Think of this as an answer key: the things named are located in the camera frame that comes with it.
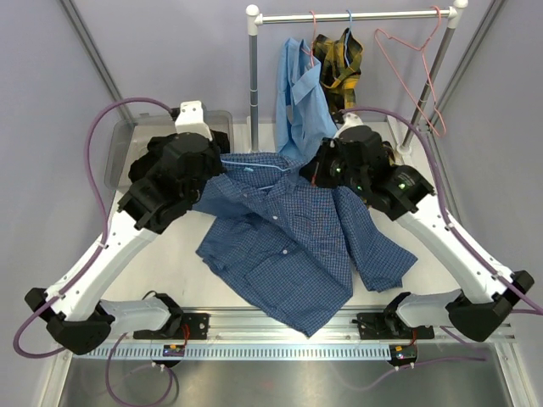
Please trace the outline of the blue hanger for checked shirt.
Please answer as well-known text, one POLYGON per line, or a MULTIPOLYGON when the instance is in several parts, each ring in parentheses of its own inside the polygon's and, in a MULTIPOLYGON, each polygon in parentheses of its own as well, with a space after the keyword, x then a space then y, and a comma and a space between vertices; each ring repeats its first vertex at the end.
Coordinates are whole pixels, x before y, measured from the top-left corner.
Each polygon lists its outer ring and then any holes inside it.
POLYGON ((293 168, 230 159, 222 159, 221 163, 225 166, 229 178, 260 191, 273 189, 280 181, 287 180, 296 183, 298 180, 293 168))

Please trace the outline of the dark blue checked shirt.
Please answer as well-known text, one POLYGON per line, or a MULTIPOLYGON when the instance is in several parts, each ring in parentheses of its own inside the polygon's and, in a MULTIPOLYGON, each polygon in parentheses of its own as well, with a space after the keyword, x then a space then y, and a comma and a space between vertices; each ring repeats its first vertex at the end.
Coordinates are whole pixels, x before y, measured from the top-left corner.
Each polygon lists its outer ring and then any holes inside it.
POLYGON ((375 226, 350 189, 312 186, 300 164, 277 153, 221 159, 293 168, 296 183, 260 191, 225 173, 212 178, 195 209, 214 217, 198 256, 237 295, 271 318, 313 336, 351 299, 353 279, 381 293, 400 287, 414 254, 375 226))

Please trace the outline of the black shirt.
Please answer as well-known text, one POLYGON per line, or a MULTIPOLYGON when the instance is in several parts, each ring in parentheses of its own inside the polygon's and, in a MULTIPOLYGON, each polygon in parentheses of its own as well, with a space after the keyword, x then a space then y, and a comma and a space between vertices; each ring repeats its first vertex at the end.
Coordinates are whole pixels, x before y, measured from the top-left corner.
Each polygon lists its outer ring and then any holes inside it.
MULTIPOLYGON (((221 153, 231 152, 230 138, 225 132, 212 130, 215 145, 218 147, 221 153)), ((163 160, 166 156, 166 163, 169 164, 172 159, 171 156, 177 158, 180 153, 178 152, 178 135, 171 133, 167 136, 151 137, 148 141, 145 153, 138 159, 132 161, 128 170, 128 179, 131 183, 143 179, 154 166, 163 160)))

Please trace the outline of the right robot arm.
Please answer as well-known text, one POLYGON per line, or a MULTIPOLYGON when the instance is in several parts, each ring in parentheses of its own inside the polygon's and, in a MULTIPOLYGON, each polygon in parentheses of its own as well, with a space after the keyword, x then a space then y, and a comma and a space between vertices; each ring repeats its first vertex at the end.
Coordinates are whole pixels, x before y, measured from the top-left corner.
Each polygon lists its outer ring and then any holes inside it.
POLYGON ((430 182, 415 168, 394 163, 389 143, 367 125, 344 126, 322 139, 299 173, 317 187, 348 187, 414 235, 458 283, 448 293, 399 294, 383 311, 392 336, 422 326, 453 326, 483 342, 534 284, 527 271, 513 272, 494 261, 471 237, 458 238, 462 228, 440 208, 430 182))

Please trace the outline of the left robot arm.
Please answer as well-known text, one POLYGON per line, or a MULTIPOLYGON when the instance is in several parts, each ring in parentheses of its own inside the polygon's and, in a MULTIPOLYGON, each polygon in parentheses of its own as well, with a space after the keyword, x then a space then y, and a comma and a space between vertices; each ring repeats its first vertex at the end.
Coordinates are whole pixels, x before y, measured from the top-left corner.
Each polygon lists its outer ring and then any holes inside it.
POLYGON ((167 294, 137 301, 102 298, 132 259, 201 199, 205 184, 224 173, 221 150, 212 137, 193 132, 152 137, 147 152, 132 162, 131 185, 120 198, 108 236, 98 239, 100 254, 88 250, 86 273, 73 285, 73 267, 60 287, 33 288, 25 295, 56 343, 73 354, 87 354, 110 335, 145 332, 172 338, 182 329, 183 312, 167 294))

